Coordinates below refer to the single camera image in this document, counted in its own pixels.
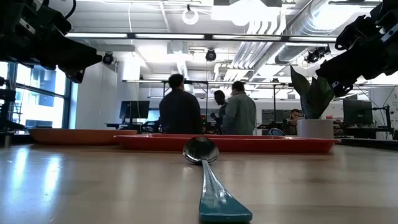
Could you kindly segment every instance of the white plant pot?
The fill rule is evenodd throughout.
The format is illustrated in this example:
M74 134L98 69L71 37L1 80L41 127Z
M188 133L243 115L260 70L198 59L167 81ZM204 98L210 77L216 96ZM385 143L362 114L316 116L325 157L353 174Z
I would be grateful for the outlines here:
M303 138L333 139L333 120L301 119L297 121L297 134Z

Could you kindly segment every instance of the man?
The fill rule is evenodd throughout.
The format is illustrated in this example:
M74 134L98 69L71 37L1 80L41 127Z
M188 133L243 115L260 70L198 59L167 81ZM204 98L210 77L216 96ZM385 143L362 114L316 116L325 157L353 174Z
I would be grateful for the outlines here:
M244 83L234 82L231 95L221 126L223 134L253 135L256 104L244 92Z
M221 107L218 110L218 117L214 113L210 114L210 116L216 121L218 134L222 134L221 125L223 124L225 108L227 105L225 102L225 94L221 90L217 90L214 92L214 99L216 100L217 105L220 105Z
M168 134L201 134L199 102L184 91L183 79L180 74L169 78L172 91L159 105L162 129Z
M301 113L298 109L290 111L290 117L286 119L284 126L284 133L287 135L297 135L297 120L302 119Z

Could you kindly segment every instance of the orange tray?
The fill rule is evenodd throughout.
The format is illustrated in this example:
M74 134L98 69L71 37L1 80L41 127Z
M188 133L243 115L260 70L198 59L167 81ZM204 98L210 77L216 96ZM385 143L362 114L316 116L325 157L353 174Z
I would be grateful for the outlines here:
M103 146L118 144L115 135L137 134L137 131L37 128L30 129L29 134L41 144Z
M181 152L184 144L197 135L140 134L115 136L121 147L138 151ZM339 140L307 139L286 136L205 135L220 152L328 153Z

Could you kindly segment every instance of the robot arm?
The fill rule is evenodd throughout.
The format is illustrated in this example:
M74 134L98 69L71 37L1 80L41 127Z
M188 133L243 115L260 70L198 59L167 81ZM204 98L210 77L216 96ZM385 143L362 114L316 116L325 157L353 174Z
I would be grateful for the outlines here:
M0 61L28 67L58 66L75 83L85 68L101 61L96 49L65 37L70 23L58 11L38 0L4 0L0 7Z
M346 50L321 64L316 71L325 77L337 97L353 89L360 76L367 80L398 70L398 1L383 0L360 16L338 36L335 48Z

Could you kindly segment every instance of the spoon handle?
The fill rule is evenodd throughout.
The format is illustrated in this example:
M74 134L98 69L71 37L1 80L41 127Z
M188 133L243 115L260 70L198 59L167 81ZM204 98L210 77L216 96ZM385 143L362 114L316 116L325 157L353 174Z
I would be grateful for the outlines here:
M239 203L214 175L207 160L202 159L203 190L199 204L203 222L249 222L253 214Z

